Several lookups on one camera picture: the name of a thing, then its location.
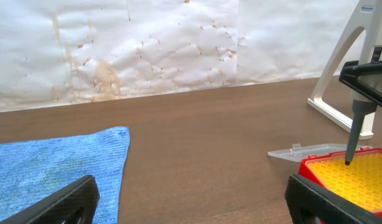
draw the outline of wooden table surface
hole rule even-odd
[[[120,223],[290,223],[284,192],[299,164],[267,152],[348,139],[346,131],[306,104],[316,82],[0,113],[0,142],[129,126]],[[327,92],[325,100],[352,114],[347,87],[334,78]],[[382,147],[381,108],[373,138],[362,143]]]

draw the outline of white stand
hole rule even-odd
[[[382,46],[382,0],[360,0],[354,9],[350,20],[347,22],[346,28],[340,36],[335,50],[333,50],[313,93],[307,100],[309,105],[348,132],[350,132],[353,120],[326,104],[322,100],[322,95],[328,87],[339,63],[364,29],[366,30],[366,37],[361,51],[359,64],[371,62],[374,47]],[[372,137],[374,117],[375,113],[365,116],[360,133],[360,140],[370,139]]]

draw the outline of blue cloth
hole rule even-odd
[[[93,223],[117,223],[129,144],[127,127],[0,144],[0,221],[90,174],[100,193]]]

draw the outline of yellow pipette tip rack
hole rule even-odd
[[[343,158],[306,164],[332,192],[368,210],[382,210],[382,153],[356,154],[349,166]]]

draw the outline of white paper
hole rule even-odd
[[[0,111],[234,85],[237,0],[0,0]]]
[[[237,84],[321,76],[358,0],[240,0]],[[344,62],[358,60],[364,33]]]

